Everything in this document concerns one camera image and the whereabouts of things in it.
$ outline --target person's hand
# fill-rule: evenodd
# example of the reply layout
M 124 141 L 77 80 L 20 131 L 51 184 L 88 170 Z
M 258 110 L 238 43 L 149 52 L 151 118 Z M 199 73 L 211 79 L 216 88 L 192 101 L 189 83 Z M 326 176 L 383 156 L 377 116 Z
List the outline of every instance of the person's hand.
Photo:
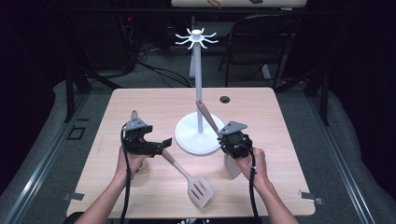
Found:
M 267 166 L 265 162 L 264 150 L 261 148 L 254 147 L 253 155 L 256 159 L 256 173 L 257 173 L 254 177 L 254 186 L 265 184 L 269 180 L 267 175 Z M 250 179 L 251 164 L 252 164 L 251 155 L 249 154 L 245 158 L 235 159 L 235 161 L 238 164 L 239 168 L 241 169 L 242 174 L 244 174 L 244 176 L 247 179 Z
M 142 167 L 143 165 L 143 160 L 147 157 L 149 157 L 148 155 L 135 155 L 132 153 L 127 152 L 127 156 L 128 156 L 128 161 L 129 161 L 129 165 L 131 167 L 131 179 L 134 178 L 134 174 L 137 172 L 137 170 Z M 122 147 L 120 147 L 120 152 L 119 152 L 119 161 L 117 163 L 117 170 L 116 170 L 116 174 L 115 176 L 126 176 L 126 160 L 125 160 L 125 156 L 122 150 Z

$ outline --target stand base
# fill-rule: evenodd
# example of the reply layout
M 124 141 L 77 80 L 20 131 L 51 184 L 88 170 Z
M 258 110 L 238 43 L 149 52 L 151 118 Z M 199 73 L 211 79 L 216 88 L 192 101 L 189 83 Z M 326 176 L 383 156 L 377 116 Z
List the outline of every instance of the stand base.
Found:
M 223 122 L 218 117 L 212 114 L 211 116 L 218 127 L 224 127 Z M 209 155 L 220 147 L 218 135 L 213 131 L 206 119 L 203 119 L 202 126 L 202 133 L 198 133 L 198 118 L 195 112 L 183 117 L 175 128 L 177 143 L 192 155 Z

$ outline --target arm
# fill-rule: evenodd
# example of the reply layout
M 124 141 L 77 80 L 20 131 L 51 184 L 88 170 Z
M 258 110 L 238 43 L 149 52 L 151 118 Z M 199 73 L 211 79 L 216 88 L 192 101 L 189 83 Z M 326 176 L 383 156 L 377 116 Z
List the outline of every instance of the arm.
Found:
M 143 164 L 145 155 L 133 155 L 128 153 L 128 160 L 131 166 L 132 176 Z M 85 213 L 77 220 L 76 223 L 106 223 L 108 216 L 113 210 L 117 199 L 125 188 L 126 182 L 126 162 L 123 155 L 122 148 L 120 147 L 119 161 L 117 163 L 117 170 L 113 176 L 113 179 L 108 184 L 107 188 L 103 193 L 96 199 L 93 204 L 85 211 Z
M 274 185 L 268 179 L 267 168 L 265 163 L 264 151 L 260 148 L 253 148 L 256 159 L 256 175 L 254 176 L 254 188 L 259 192 L 268 211 L 268 216 L 272 224 L 291 224 L 298 223 L 297 219 L 289 211 L 288 207 L 281 201 Z M 249 179 L 251 170 L 251 156 L 235 159 L 241 168 L 244 176 Z

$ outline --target white stand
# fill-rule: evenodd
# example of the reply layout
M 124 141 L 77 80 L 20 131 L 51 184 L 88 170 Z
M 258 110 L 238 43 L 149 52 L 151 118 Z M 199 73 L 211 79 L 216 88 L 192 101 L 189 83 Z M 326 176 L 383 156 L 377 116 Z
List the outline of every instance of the white stand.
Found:
M 202 76 L 201 76 L 201 46 L 206 49 L 203 41 L 209 43 L 216 43 L 217 41 L 210 41 L 205 39 L 206 37 L 212 37 L 213 35 L 202 35 L 204 29 L 193 30 L 190 32 L 190 36 L 180 36 L 179 38 L 188 38 L 184 42 L 177 42 L 177 44 L 184 44 L 191 42 L 189 49 L 192 49 L 193 59 L 193 71 L 195 74 L 195 89 L 196 89 L 196 101 L 202 101 Z M 216 116 L 212 115 L 213 120 L 219 127 L 223 127 L 223 122 Z M 197 108 L 197 112 L 191 113 L 182 118 L 175 129 L 175 136 L 178 144 L 181 148 L 193 155 L 203 156 L 213 153 L 219 149 L 218 136 L 213 131 L 211 126 L 207 123 L 201 114 L 201 111 Z
M 216 116 L 211 115 L 219 127 L 223 122 Z M 190 113 L 183 117 L 175 128 L 175 137 L 181 148 L 192 155 L 209 155 L 219 149 L 218 135 L 207 123 L 203 121 L 203 131 L 198 133 L 197 113 Z

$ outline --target spatula handle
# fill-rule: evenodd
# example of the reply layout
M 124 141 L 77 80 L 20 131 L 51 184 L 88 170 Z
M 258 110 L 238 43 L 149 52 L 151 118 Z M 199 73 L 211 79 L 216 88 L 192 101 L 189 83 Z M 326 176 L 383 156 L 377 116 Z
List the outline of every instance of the spatula handle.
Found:
M 175 162 L 175 159 L 171 156 L 171 154 L 169 154 L 166 149 L 163 150 L 163 157 L 166 158 L 166 160 L 169 161 L 171 164 Z
M 189 178 L 189 173 L 187 173 L 178 163 L 175 161 L 175 159 L 169 154 L 169 152 L 164 149 L 163 150 L 163 157 L 166 158 L 167 161 L 169 161 L 172 165 L 174 165 L 186 178 Z
M 202 115 L 206 119 L 207 123 L 209 123 L 210 127 L 212 127 L 213 131 L 215 131 L 215 133 L 218 135 L 218 137 L 220 137 L 218 125 L 216 125 L 216 122 L 213 120 L 212 116 L 210 115 L 209 110 L 204 105 L 204 102 L 196 101 L 196 104 L 198 106 L 199 111 L 201 111 Z

